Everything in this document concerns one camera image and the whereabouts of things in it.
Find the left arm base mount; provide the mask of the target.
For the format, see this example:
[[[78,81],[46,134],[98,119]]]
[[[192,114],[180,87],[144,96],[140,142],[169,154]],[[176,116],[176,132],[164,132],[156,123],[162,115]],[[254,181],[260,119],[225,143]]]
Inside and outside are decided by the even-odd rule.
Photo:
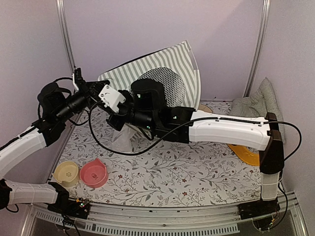
[[[70,199],[67,190],[57,190],[57,199],[53,204],[47,204],[47,209],[61,215],[87,219],[90,212],[90,200],[84,198]]]

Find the green striped pet tent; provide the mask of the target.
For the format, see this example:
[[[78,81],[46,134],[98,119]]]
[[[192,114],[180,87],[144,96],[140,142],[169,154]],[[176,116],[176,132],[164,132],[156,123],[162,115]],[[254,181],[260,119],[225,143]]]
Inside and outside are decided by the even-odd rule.
[[[188,41],[141,56],[102,73],[117,92],[107,123],[116,131],[128,124],[151,138],[189,143],[189,120],[199,106],[201,80]]]

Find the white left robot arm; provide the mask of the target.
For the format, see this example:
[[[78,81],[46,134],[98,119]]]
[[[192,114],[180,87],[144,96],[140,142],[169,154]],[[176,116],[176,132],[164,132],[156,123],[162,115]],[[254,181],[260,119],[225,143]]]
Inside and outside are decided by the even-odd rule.
[[[4,176],[17,164],[33,153],[56,142],[66,128],[66,122],[85,108],[99,101],[101,90],[108,83],[76,82],[77,91],[72,93],[57,82],[47,84],[37,96],[42,117],[23,133],[0,148],[0,207],[19,203],[54,204],[62,213],[70,213],[72,200],[68,191],[59,184],[29,184],[5,180]]]

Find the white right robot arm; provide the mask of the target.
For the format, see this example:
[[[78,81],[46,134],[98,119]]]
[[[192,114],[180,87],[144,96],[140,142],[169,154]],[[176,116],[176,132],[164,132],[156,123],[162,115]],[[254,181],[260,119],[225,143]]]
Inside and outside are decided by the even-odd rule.
[[[273,113],[265,118],[243,118],[168,107],[163,84],[151,79],[134,81],[130,90],[105,85],[98,96],[109,110],[108,124],[115,130],[128,123],[169,142],[216,142],[258,150],[261,199],[254,210],[265,214],[273,207],[284,168],[283,142]]]

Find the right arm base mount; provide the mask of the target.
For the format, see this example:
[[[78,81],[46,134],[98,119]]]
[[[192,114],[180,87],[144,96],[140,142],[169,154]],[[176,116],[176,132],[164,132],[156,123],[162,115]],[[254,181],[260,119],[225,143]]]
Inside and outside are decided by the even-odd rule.
[[[259,199],[253,202],[238,204],[237,207],[242,220],[271,214],[280,210],[278,199],[271,201]]]

